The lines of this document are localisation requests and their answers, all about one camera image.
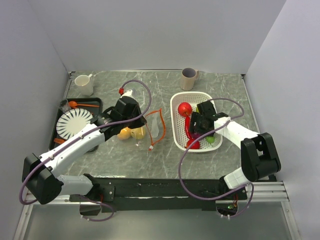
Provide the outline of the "clear zip top bag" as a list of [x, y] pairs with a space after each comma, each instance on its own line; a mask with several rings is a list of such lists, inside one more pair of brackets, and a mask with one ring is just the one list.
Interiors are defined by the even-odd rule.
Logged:
[[132, 136], [126, 140], [119, 140], [125, 143], [134, 143], [140, 149], [152, 151], [156, 144], [162, 141], [166, 135], [166, 124], [163, 118], [162, 108], [149, 111], [144, 118], [147, 123], [143, 126], [146, 130], [146, 135], [143, 139], [134, 139]]

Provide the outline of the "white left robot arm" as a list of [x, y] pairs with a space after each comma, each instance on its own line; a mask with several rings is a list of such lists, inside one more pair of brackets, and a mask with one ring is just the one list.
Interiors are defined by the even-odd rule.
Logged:
[[93, 118], [72, 138], [43, 153], [31, 154], [24, 159], [22, 186], [28, 188], [36, 201], [45, 205], [60, 195], [82, 195], [95, 200], [100, 193], [95, 179], [83, 174], [63, 175], [64, 169], [90, 149], [109, 140], [126, 127], [134, 129], [146, 124], [138, 102], [129, 96], [121, 97], [115, 106]]

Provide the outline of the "purple onion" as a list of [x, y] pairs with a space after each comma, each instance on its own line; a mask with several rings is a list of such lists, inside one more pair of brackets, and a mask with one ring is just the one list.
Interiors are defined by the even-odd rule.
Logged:
[[190, 136], [193, 138], [193, 139], [197, 139], [197, 138], [200, 138], [203, 134], [201, 133], [190, 133]]

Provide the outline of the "orange peach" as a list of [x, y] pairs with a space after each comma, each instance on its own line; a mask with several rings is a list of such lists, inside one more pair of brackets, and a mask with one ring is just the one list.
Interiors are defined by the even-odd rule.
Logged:
[[121, 141], [127, 140], [131, 137], [131, 129], [128, 127], [123, 128], [119, 134], [117, 134], [117, 138]]

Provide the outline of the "dark red wrinkled fruit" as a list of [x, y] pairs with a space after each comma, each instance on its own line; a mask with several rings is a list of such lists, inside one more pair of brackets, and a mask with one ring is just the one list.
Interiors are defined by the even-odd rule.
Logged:
[[199, 150], [201, 145], [199, 143], [199, 141], [196, 141], [195, 139], [191, 138], [187, 141], [185, 148], [189, 148], [192, 150]]

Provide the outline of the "green bitter gourd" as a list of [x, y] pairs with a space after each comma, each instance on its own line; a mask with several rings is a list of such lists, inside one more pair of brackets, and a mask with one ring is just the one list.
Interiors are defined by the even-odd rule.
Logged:
[[208, 135], [205, 137], [205, 140], [208, 144], [213, 144], [215, 142], [215, 137], [214, 136], [211, 136], [211, 135]]

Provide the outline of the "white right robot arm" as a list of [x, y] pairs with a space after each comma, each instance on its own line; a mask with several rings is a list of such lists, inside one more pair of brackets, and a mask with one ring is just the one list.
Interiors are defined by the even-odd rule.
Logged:
[[237, 187], [275, 174], [281, 163], [273, 137], [265, 132], [252, 131], [235, 122], [226, 113], [216, 111], [211, 100], [197, 104], [190, 119], [189, 131], [201, 136], [215, 133], [225, 137], [240, 149], [240, 167], [222, 177], [219, 195], [232, 198]]

